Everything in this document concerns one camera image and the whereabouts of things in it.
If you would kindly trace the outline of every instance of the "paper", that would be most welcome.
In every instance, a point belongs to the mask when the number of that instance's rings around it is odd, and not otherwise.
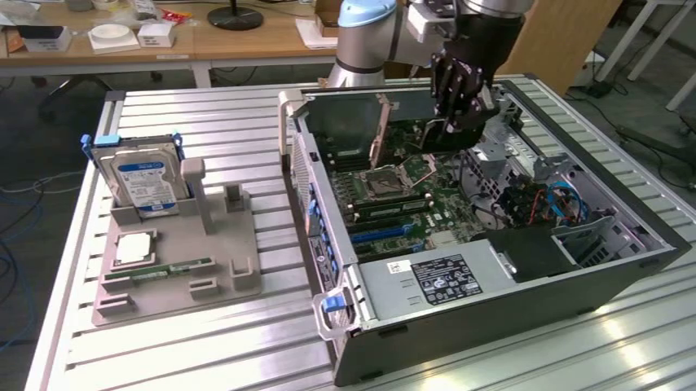
[[[39,4],[34,4],[33,2],[29,2],[27,4],[31,5],[34,10],[37,10],[41,7]],[[11,21],[7,19],[7,17],[1,12],[0,12],[0,26],[14,26],[14,23],[11,23]]]
[[[313,20],[295,19],[296,31],[300,33],[301,42],[309,49],[335,49],[337,38],[321,37]]]

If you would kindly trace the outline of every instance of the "desk lamp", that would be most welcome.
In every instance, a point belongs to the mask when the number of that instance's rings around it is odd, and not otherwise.
[[[224,30],[249,30],[263,24],[263,15],[248,8],[237,7],[236,0],[229,0],[229,7],[216,8],[206,14],[206,21]]]

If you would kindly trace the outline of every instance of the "pcie slot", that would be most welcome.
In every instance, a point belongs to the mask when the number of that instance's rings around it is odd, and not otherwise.
[[[380,259],[391,258],[391,257],[400,257],[401,255],[412,254],[419,251],[423,251],[423,244],[415,244],[405,248],[399,248],[391,251],[387,251],[385,253],[372,253],[372,254],[357,254],[357,261],[359,262],[372,262],[379,261]]]
[[[359,211],[361,208],[371,208],[375,206],[388,205],[388,204],[397,204],[400,202],[413,201],[413,200],[423,200],[428,198],[428,194],[412,194],[412,195],[404,195],[400,197],[388,198],[385,200],[376,200],[376,201],[361,201],[353,203],[353,209]]]
[[[356,234],[359,232],[381,230],[383,228],[391,228],[400,225],[397,218],[384,218],[373,222],[361,222],[360,224],[352,224],[345,226],[348,234]]]
[[[339,173],[347,171],[360,171],[369,168],[369,161],[365,156],[332,156],[327,155],[329,167]]]
[[[411,228],[412,224],[404,224],[403,226],[397,226],[387,230],[367,232],[364,234],[356,234],[349,237],[349,241],[352,243],[363,243],[371,242],[372,240],[393,238],[396,236],[405,235],[411,231]]]

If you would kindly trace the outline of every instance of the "blue pcie slot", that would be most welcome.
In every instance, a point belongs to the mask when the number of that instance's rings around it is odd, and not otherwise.
[[[336,283],[336,277],[337,277],[337,269],[339,269],[339,266],[337,266],[337,261],[336,261],[336,258],[333,256],[333,249],[331,248],[329,246],[329,238],[328,238],[328,232],[325,231],[325,223],[324,223],[324,219],[321,217],[321,211],[320,211],[320,208],[319,208],[319,202],[315,198],[315,193],[313,193],[313,186],[312,184],[309,183],[308,184],[308,195],[309,195],[309,200],[308,200],[308,205],[307,205],[307,218],[316,218],[317,220],[317,223],[319,223],[319,238],[324,244],[324,249],[325,249],[325,259],[324,261],[327,262],[319,262],[319,259],[315,259],[315,261],[317,263],[320,263],[321,265],[319,265],[319,268],[329,268],[329,274],[332,276],[332,281],[329,282],[331,286],[329,288],[332,288],[332,286],[335,285]]]
[[[395,236],[403,236],[411,231],[412,224],[404,224],[396,228],[389,228],[383,231],[367,232],[365,234],[356,234],[349,237],[352,243],[369,242],[377,239],[393,238]]]

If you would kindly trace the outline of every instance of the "black cable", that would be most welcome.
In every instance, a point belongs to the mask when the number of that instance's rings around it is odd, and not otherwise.
[[[681,114],[677,114],[678,116],[678,119],[679,121],[683,123],[683,125],[686,126],[686,129],[689,132],[691,132],[693,134],[696,134],[696,129],[690,126],[690,124],[686,122],[686,120],[683,119],[683,117],[681,116]]]
[[[241,85],[243,85],[248,80],[251,80],[251,77],[253,77],[253,74],[255,74],[255,72],[256,72],[256,69],[257,69],[257,67],[253,67],[253,69],[251,70],[251,73],[248,74],[247,78],[245,78],[243,81],[240,81],[240,82],[234,82],[234,81],[232,81],[230,79],[228,79],[226,77],[221,77],[220,75],[214,75],[214,76],[216,76],[216,78],[218,78],[218,79],[226,81],[226,82],[228,82],[229,84],[232,84],[233,86],[241,86]]]
[[[13,85],[13,84],[14,84],[14,78],[11,77],[11,78],[9,79],[9,83],[7,83],[7,85],[5,85],[5,86],[0,86],[0,94],[1,94],[5,90],[9,90],[9,88],[11,88],[11,85]]]
[[[29,209],[26,209],[23,211],[23,213],[14,219],[13,222],[10,222],[1,230],[0,230],[0,237],[2,236],[2,234],[9,231],[9,228],[11,228],[21,220],[23,220],[23,217],[26,217],[29,215],[29,213],[35,209],[35,207],[38,206],[38,204],[41,203],[41,199],[43,198],[43,183],[41,181],[38,181],[37,179],[21,179],[21,180],[17,180],[17,181],[11,181],[9,183],[3,183],[0,187],[1,188],[6,188],[7,186],[10,186],[11,184],[14,183],[18,183],[18,182],[31,182],[31,183],[37,183],[38,184],[38,195],[35,197],[35,200],[33,201],[33,204],[29,206]]]
[[[243,79],[243,81],[241,81],[238,84],[236,84],[237,86],[241,86],[247,81],[251,80],[251,77],[253,77],[253,74],[256,73],[256,69],[257,69],[257,68],[259,68],[259,67],[253,67],[253,69],[251,70],[251,73],[248,74],[247,78]]]
[[[606,123],[611,126],[614,130],[618,129],[617,125],[611,122],[611,120],[606,117],[605,112],[601,111],[601,108],[588,100],[588,99],[580,99],[570,95],[568,93],[564,93],[567,96],[570,96],[568,100],[570,102],[583,102],[588,104],[593,108],[597,109],[597,112],[599,112],[601,117],[605,119]]]
[[[269,4],[275,5],[275,4],[280,4],[280,3],[285,3],[285,2],[272,2]],[[162,2],[154,1],[154,4],[161,4],[161,5],[165,5],[165,4],[213,4],[216,6],[222,6],[224,4],[226,4],[226,2],[196,2],[196,1],[181,1],[180,2],[177,0],[172,0],[172,1],[162,1]],[[295,16],[297,18],[313,17],[313,15],[295,14],[293,12],[280,11],[276,8],[265,7],[265,6],[261,6],[261,5],[257,5],[257,4],[251,4],[248,2],[238,2],[237,5],[238,6],[252,7],[252,8],[260,8],[261,10],[268,10],[268,11],[276,12],[277,14]]]
[[[9,296],[11,296],[11,292],[14,291],[14,288],[17,286],[17,277],[18,277],[19,272],[17,271],[14,256],[11,255],[11,252],[9,251],[7,245],[3,243],[3,241],[1,239],[0,239],[0,247],[2,247],[3,252],[7,254],[9,266],[11,268],[11,271],[14,272],[11,274],[11,282],[9,283],[7,292],[3,294],[2,297],[0,297],[0,305],[2,305],[2,303],[9,299]]]
[[[490,205],[490,210],[479,207],[478,205],[475,204],[471,204],[471,208],[474,209],[474,213],[476,212],[476,210],[482,211],[483,213],[486,213],[487,215],[492,216],[494,220],[495,220],[495,229],[498,228],[498,220],[502,221],[502,224],[504,225],[507,223],[507,219],[500,216],[499,214],[495,214],[495,212],[492,212],[492,207],[494,207],[495,203],[492,202],[491,205]]]
[[[459,39],[459,23],[456,23],[456,18],[459,17],[459,0],[452,0],[452,12],[454,12],[454,32],[452,40]]]
[[[11,346],[17,346],[17,345],[34,345],[38,340],[11,340]],[[9,341],[7,340],[0,340],[0,345],[5,345],[7,344]]]
[[[690,187],[686,185],[679,185],[678,183],[673,183],[665,176],[663,176],[663,173],[662,173],[662,168],[663,168],[663,159],[662,159],[662,156],[659,155],[659,151],[657,151],[653,147],[650,147],[647,144],[642,143],[639,140],[635,140],[634,138],[630,138],[629,136],[625,136],[625,135],[621,135],[623,138],[629,139],[630,141],[634,141],[637,142],[642,147],[645,147],[647,150],[650,150],[650,152],[654,154],[654,156],[657,157],[657,161],[658,161],[658,164],[657,164],[657,174],[659,176],[659,178],[673,187],[678,187],[679,189],[686,189],[686,190],[690,190]],[[691,176],[696,174],[696,169],[693,168],[693,165],[681,160],[681,159],[677,159],[679,162],[685,163],[689,168],[691,169]]]
[[[617,77],[618,77],[618,74],[625,70],[625,68],[630,65],[630,63],[633,63],[633,60],[635,59],[637,55],[645,50],[646,47],[649,47],[649,45],[651,45],[651,43],[654,42],[654,40],[657,39],[659,33],[662,32],[663,28],[666,27],[666,25],[669,24],[669,22],[674,19],[675,17],[675,14],[678,14],[678,12],[681,11],[681,8],[683,7],[683,5],[686,4],[686,1],[687,0],[683,0],[681,2],[681,5],[677,7],[674,13],[671,14],[671,16],[666,19],[666,21],[663,22],[662,24],[662,27],[658,28],[658,33],[651,37],[651,39],[646,42],[645,45],[642,45],[637,51],[634,51],[633,55],[630,56],[630,59],[629,61],[622,65],[622,67],[617,70],[617,72],[613,74],[613,78],[611,78],[611,89],[615,90],[615,84],[617,84]],[[625,89],[623,86],[621,86],[625,90],[625,94],[621,94],[621,95],[627,95],[629,94],[629,91]]]
[[[595,72],[595,67],[594,67],[594,65],[597,63],[595,58],[597,58],[597,46],[594,45],[594,47],[591,48],[591,82],[593,83],[598,83],[597,72]],[[617,92],[617,94],[619,94],[622,96],[629,95],[629,90],[618,81],[614,81],[614,84],[611,85],[611,89]]]
[[[5,270],[2,270],[2,273],[0,273],[0,279],[1,279],[9,273],[9,271],[11,270],[11,264],[2,257],[0,257],[0,261],[5,265]]]
[[[26,306],[27,306],[29,317],[30,317],[29,321],[26,322],[26,325],[23,326],[21,331],[18,333],[15,333],[14,336],[9,340],[3,341],[2,344],[0,345],[0,353],[1,353],[9,346],[11,346],[14,344],[15,341],[18,341],[19,343],[25,343],[27,341],[22,337],[35,326],[37,314],[35,314],[35,304],[33,303],[33,298],[31,298],[31,290],[30,290],[29,284],[26,282],[26,275],[22,274],[22,271],[19,270],[19,266],[14,259],[14,255],[11,254],[11,251],[9,250],[9,247],[3,243],[2,239],[0,239],[0,247],[2,248],[3,252],[7,254],[9,263],[11,263],[13,268],[14,268],[14,281],[15,281],[15,277],[18,276],[18,280],[21,282],[21,287],[23,288],[23,295],[25,295]],[[9,294],[11,293],[13,290],[14,290],[14,285],[9,289],[9,292],[5,295],[5,297],[0,300],[0,305],[3,303],[3,301],[9,297]]]
[[[601,108],[588,100],[588,99],[578,99],[575,98],[572,95],[564,93],[567,96],[571,97],[571,99],[567,99],[568,101],[572,101],[572,102],[583,102],[583,103],[587,103],[591,105],[591,107],[594,109],[597,109],[597,112],[599,112],[599,115],[601,117],[605,119],[606,123],[611,126],[611,128],[615,130],[615,132],[618,131],[618,127],[617,125],[611,122],[611,120],[606,117],[605,113],[601,111]],[[659,151],[657,151],[651,146],[649,146],[647,144],[642,143],[641,141],[630,138],[629,136],[626,136],[625,134],[619,134],[618,135],[621,136],[621,138],[623,139],[629,139],[631,141],[635,141],[642,147],[647,148],[650,150],[650,152],[654,154],[654,156],[657,157],[658,159],[658,166],[657,166],[657,174],[659,176],[659,178],[662,179],[662,181],[665,181],[670,186],[673,187],[678,187],[681,189],[689,189],[687,185],[679,185],[678,183],[673,183],[665,176],[663,176],[663,173],[662,173],[662,169],[663,169],[663,159],[662,159],[662,156],[659,155]],[[683,161],[681,159],[678,159],[677,157],[674,156],[670,156],[671,158],[677,159],[679,162],[685,163],[689,167],[690,167],[690,170],[691,170],[691,176],[696,174],[696,168],[693,167],[693,165],[687,162],[687,161]]]

